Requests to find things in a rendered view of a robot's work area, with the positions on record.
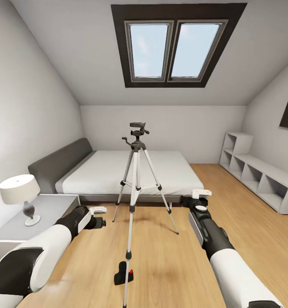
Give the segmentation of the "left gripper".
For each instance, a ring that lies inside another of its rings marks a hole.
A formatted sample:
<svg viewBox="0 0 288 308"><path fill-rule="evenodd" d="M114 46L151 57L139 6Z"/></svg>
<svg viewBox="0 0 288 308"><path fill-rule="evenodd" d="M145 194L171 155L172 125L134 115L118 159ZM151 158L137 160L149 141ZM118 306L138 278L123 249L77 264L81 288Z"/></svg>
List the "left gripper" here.
<svg viewBox="0 0 288 308"><path fill-rule="evenodd" d="M91 222L90 225L88 225L88 227L84 228L84 229L98 229L98 228L102 228L102 226L106 226L106 220L103 220L103 217L93 217L93 221Z"/></svg>

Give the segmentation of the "camera tripod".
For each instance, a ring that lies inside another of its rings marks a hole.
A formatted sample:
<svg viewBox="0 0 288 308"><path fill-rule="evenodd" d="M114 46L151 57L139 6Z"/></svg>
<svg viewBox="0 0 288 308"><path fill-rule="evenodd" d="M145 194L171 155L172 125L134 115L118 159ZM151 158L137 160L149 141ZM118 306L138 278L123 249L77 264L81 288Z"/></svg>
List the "camera tripod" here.
<svg viewBox="0 0 288 308"><path fill-rule="evenodd" d="M176 229L176 226L175 226L175 223L171 217L171 209L169 208L169 205L168 203L166 202L165 198L164 198L164 195L162 193L162 187L161 187L161 184L159 183L158 181L158 178L156 176L156 173L154 171L154 168L152 166L152 163L150 161L150 158L149 158L149 155L147 153L147 149L146 149L146 146L143 142L140 141L140 136L141 135L144 135L144 133L147 133L149 134L150 132L145 130L144 127L145 127L145 124L146 123L142 123L142 122L133 122L133 123L130 123L130 126L131 127L140 127L140 130L138 131L131 131L131 135L134 135L136 136L136 141L133 142L132 144L128 143L127 141L127 138L126 137L122 137L122 139L126 140L126 143L128 145L131 146L131 151L130 151L130 155L129 155L129 159L128 159L128 163L127 163L127 166L126 166L126 170L125 170L125 174L124 174L124 178L123 180L120 182L120 184L122 185L121 187L121 191L120 191L120 195L119 195L119 198L118 198L118 201L116 201L116 211L115 211L115 215L114 215L114 218L113 218L113 221L115 221L115 217L116 217L116 214L117 214L117 211L118 211L118 206L120 205L120 199L121 199L121 195L122 195L122 192L123 192L123 188L124 188L124 185L128 185L132 188L132 191L131 191L131 202L130 202L130 205L129 205L129 211L130 211L130 222L129 222L129 239L128 239L128 250L126 252L126 259L127 259L127 263L126 263L126 281L125 281L125 293L124 293L124 304L123 304L123 308L127 308L127 304L126 304L126 301L127 301L127 290L128 290L128 272L129 272L129 261L130 259L132 258L132 252L130 250L130 247L131 247L131 236L132 236L132 224L133 224L133 212L135 212L135 203L136 203L136 200L138 198L138 195L139 193L142 191L142 190L148 190L148 189L152 189L152 188L158 188L158 190L160 190L160 193L162 195L162 198L164 200L164 203L166 205L166 208L167 208L167 211L170 215L170 218L172 220L172 223L175 227L175 230L176 230L176 233L177 235L179 235L177 229ZM147 161L150 165L150 168L151 168L151 171L153 173L153 176L155 178L155 181L157 184L155 185L150 185L150 186L145 186L145 187L140 187L140 150L141 148L144 150L144 153L146 155L146 158L147 158ZM128 172L129 172L129 168L130 168L130 164L131 164L131 161L132 161L132 157L133 157L133 154L134 154L134 162L133 162L133 174L132 174L132 183L128 182L126 180L127 178L127 175L128 175Z"/></svg>

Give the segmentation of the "digital camera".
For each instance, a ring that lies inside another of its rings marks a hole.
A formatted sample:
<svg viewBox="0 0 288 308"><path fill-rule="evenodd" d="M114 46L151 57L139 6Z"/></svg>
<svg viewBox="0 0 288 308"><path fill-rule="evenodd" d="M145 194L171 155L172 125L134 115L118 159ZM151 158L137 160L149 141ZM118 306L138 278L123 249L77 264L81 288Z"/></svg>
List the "digital camera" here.
<svg viewBox="0 0 288 308"><path fill-rule="evenodd" d="M128 282L134 280L133 270L131 269L128 272ZM122 261L119 263L119 272L114 275L114 283L115 285L124 284L126 281L126 261Z"/></svg>

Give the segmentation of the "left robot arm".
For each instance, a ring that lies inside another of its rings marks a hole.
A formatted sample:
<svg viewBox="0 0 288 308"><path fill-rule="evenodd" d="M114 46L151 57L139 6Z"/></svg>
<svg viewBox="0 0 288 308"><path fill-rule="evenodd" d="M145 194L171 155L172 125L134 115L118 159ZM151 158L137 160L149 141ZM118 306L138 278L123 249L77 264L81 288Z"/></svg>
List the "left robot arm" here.
<svg viewBox="0 0 288 308"><path fill-rule="evenodd" d="M30 293L43 288L64 252L83 229L106 226L105 207L77 207L38 236L0 260L0 308L16 308Z"/></svg>

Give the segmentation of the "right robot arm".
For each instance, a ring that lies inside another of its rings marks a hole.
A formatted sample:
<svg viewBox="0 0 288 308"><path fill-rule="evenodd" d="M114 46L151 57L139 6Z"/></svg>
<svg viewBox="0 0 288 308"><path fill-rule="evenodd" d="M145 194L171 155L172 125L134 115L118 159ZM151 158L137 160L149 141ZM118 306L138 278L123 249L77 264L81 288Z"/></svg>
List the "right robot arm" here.
<svg viewBox="0 0 288 308"><path fill-rule="evenodd" d="M211 193L207 190L191 193L191 197L182 195L179 202L190 209L188 220L206 251L226 308L284 308L238 254L225 230L212 220L205 198Z"/></svg>

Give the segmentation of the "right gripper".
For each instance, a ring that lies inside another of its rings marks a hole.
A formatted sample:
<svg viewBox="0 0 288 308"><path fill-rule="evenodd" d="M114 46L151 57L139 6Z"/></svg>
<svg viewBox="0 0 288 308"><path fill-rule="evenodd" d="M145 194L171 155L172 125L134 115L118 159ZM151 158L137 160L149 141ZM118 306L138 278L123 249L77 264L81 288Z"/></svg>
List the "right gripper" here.
<svg viewBox="0 0 288 308"><path fill-rule="evenodd" d="M182 203L183 207L190 208L192 203L198 202L200 204L203 204L206 207L207 201L205 197L198 197L198 199L193 199L189 196L181 196L179 198L179 202Z"/></svg>

